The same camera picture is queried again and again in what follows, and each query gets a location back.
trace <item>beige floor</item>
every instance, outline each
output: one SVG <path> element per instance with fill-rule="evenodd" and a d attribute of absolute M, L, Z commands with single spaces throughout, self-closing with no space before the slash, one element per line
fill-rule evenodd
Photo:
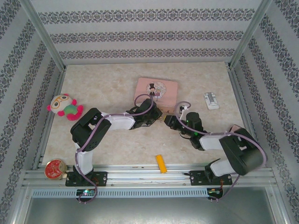
<path fill-rule="evenodd" d="M 124 112 L 133 107 L 139 77 L 177 81 L 177 100 L 191 102 L 190 111 L 199 113 L 207 131 L 227 131 L 233 124 L 243 126 L 224 62 L 69 65 L 61 92 L 75 98 L 85 112 L 92 107 L 107 113 Z M 206 106 L 203 94 L 210 91 L 219 102 L 218 110 Z M 55 115 L 43 164 L 56 158 L 74 164 L 70 134 L 74 124 Z M 149 128 L 108 132 L 93 151 L 93 164 L 156 164 L 157 154 L 166 164 L 208 163 L 225 156 L 217 150 L 194 149 L 177 131 L 157 121 Z"/>

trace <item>black mounting bracket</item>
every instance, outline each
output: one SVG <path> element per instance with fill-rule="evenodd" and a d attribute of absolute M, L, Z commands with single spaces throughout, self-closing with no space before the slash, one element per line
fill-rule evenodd
<path fill-rule="evenodd" d="M 81 202 L 88 202 L 91 197 L 93 197 L 95 194 L 94 189 L 78 189 L 76 191 L 76 200 L 79 201 L 79 197 Z"/>
<path fill-rule="evenodd" d="M 208 197 L 208 199 L 216 200 L 221 198 L 223 196 L 223 189 L 213 189 L 213 188 L 207 188 L 207 194 L 211 197 Z"/>
<path fill-rule="evenodd" d="M 94 172 L 93 170 L 86 174 L 86 177 L 94 182 L 98 187 L 105 187 L 107 184 L 107 172 Z M 73 172 L 68 172 L 66 181 L 66 187 L 92 187 L 93 185 L 79 174 L 75 166 L 73 166 Z"/>
<path fill-rule="evenodd" d="M 208 180 L 204 170 L 191 170 L 189 173 L 184 174 L 190 176 L 191 186 L 220 185 L 221 180 L 223 181 L 223 185 L 233 184 L 232 176 L 230 174 L 214 178 L 212 181 Z"/>

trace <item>yellow object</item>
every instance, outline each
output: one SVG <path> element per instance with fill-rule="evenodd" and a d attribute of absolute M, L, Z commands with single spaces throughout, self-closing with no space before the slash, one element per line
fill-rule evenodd
<path fill-rule="evenodd" d="M 158 162 L 161 173 L 162 174 L 166 173 L 167 169 L 166 169 L 166 166 L 165 166 L 162 155 L 156 155 L 156 159 L 157 159 L 157 162 Z"/>

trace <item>metal beam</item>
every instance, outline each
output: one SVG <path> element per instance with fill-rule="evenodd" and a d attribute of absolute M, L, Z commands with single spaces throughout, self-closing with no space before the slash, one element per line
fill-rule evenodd
<path fill-rule="evenodd" d="M 59 77 L 58 85 L 56 86 L 56 89 L 55 89 L 55 96 L 59 95 L 61 92 L 62 85 L 64 83 L 65 73 L 66 73 L 66 69 L 64 69 L 62 71 L 62 74 Z M 38 169 L 38 166 L 40 165 L 41 155 L 44 154 L 44 152 L 46 150 L 50 131 L 52 128 L 52 123 L 54 120 L 54 115 L 55 115 L 54 113 L 49 113 L 49 115 L 47 117 L 46 124 L 45 124 L 45 130 L 43 132 L 43 136 L 41 139 L 41 143 L 39 144 L 39 148 L 37 149 L 36 159 L 34 160 L 34 163 L 33 163 L 33 169 Z"/>
<path fill-rule="evenodd" d="M 107 171 L 107 186 L 99 187 L 99 189 L 113 188 L 210 188 L 215 186 L 191 186 L 190 179 L 184 173 L 190 170 L 204 170 L 204 166 L 168 166 L 166 174 L 161 174 L 157 166 L 149 166 L 144 168 L 125 168 L 122 166 L 102 166 L 95 168 L 94 171 Z M 250 172 L 245 176 L 241 176 L 236 187 L 266 187 L 277 185 L 271 168 L 263 168 L 254 172 Z M 84 187 L 66 187 L 65 179 L 59 181 L 49 180 L 44 175 L 44 169 L 26 171 L 22 188 L 31 189 L 84 189 Z"/>
<path fill-rule="evenodd" d="M 234 68 L 238 63 L 243 51 L 245 50 L 249 40 L 254 34 L 256 28 L 258 27 L 258 24 L 262 20 L 262 17 L 265 15 L 271 2 L 272 0 L 262 0 L 261 4 L 257 8 L 256 13 L 250 21 L 249 26 L 247 27 L 237 49 L 234 52 L 234 55 L 232 56 L 232 59 L 230 60 L 230 68 Z"/>
<path fill-rule="evenodd" d="M 54 59 L 56 65 L 60 71 L 65 69 L 65 64 L 57 51 L 50 35 L 48 34 L 45 26 L 43 25 L 42 20 L 40 19 L 37 11 L 34 9 L 30 0 L 20 0 L 22 7 L 24 8 L 27 16 L 30 18 L 32 24 L 34 25 L 36 31 L 41 37 L 42 41 L 47 47 L 47 50 L 50 52 L 52 58 Z"/>
<path fill-rule="evenodd" d="M 228 76 L 229 76 L 230 82 L 233 87 L 235 99 L 237 101 L 237 104 L 238 104 L 238 107 L 240 110 L 240 114 L 241 114 L 241 118 L 243 120 L 244 127 L 251 134 L 251 136 L 254 136 L 254 138 L 256 139 L 256 134 L 254 132 L 254 129 L 253 129 L 250 117 L 249 117 L 249 113 L 245 106 L 245 101 L 244 101 L 239 83 L 237 81 L 235 71 L 228 69 Z"/>

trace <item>robotic arm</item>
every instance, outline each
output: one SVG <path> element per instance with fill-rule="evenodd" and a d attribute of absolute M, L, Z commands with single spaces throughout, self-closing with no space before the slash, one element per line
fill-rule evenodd
<path fill-rule="evenodd" d="M 102 120 L 84 151 L 79 152 L 77 155 L 78 166 L 84 175 L 89 177 L 93 175 L 93 150 L 101 142 L 107 131 L 116 129 L 132 130 L 142 126 L 151 126 L 162 115 L 155 102 L 153 102 L 151 109 L 146 112 L 150 108 L 151 103 L 151 99 L 146 99 L 140 107 L 135 106 L 129 111 L 122 113 L 123 115 L 114 116 L 109 116 L 107 113 L 100 112 L 97 108 L 92 108 L 71 128 L 72 139 L 76 145 L 76 149 L 81 148 L 91 136 L 93 126 L 101 118 L 108 115 L 107 118 Z M 75 182 L 84 182 L 77 166 L 74 166 L 73 171 L 77 179 L 79 179 L 79 181 Z"/>
<path fill-rule="evenodd" d="M 132 130 L 142 126 L 150 126 L 161 115 L 162 112 L 151 99 L 146 99 L 140 107 L 135 106 L 121 115 L 110 116 L 96 108 L 88 111 L 71 129 L 72 139 L 76 144 L 76 148 L 82 148 L 88 142 L 84 150 L 78 152 L 78 163 L 77 166 L 73 167 L 74 175 L 72 178 L 75 178 L 73 182 L 77 183 L 76 186 L 90 186 L 80 174 L 78 166 L 81 173 L 89 180 L 92 180 L 93 150 L 98 146 L 108 130 Z M 164 122 L 171 129 L 180 131 L 180 134 L 188 135 L 190 137 L 189 141 L 195 149 L 201 151 L 218 149 L 223 150 L 226 154 L 227 159 L 218 159 L 205 166 L 204 175 L 200 177 L 203 179 L 202 182 L 218 185 L 221 177 L 224 175 L 231 173 L 246 175 L 265 162 L 263 150 L 244 128 L 240 128 L 234 133 L 210 134 L 202 127 L 198 113 L 188 113 L 186 120 L 178 120 L 178 118 L 175 115 L 168 115 L 165 117 Z M 99 126 L 92 135 L 92 126 L 94 125 Z"/>
<path fill-rule="evenodd" d="M 218 159 L 205 166 L 205 178 L 209 183 L 219 182 L 219 177 L 226 174 L 237 173 L 246 175 L 248 172 L 260 167 L 263 163 L 262 152 L 254 144 L 243 138 L 232 134 L 204 135 L 207 132 L 202 127 L 198 113 L 188 113 L 186 120 L 181 120 L 181 122 L 203 134 L 185 128 L 175 115 L 167 115 L 164 122 L 171 129 L 180 131 L 180 134 L 188 135 L 190 137 L 189 141 L 195 149 L 201 151 L 218 149 L 224 151 L 227 159 Z M 236 130 L 235 133 L 255 142 L 244 128 Z"/>

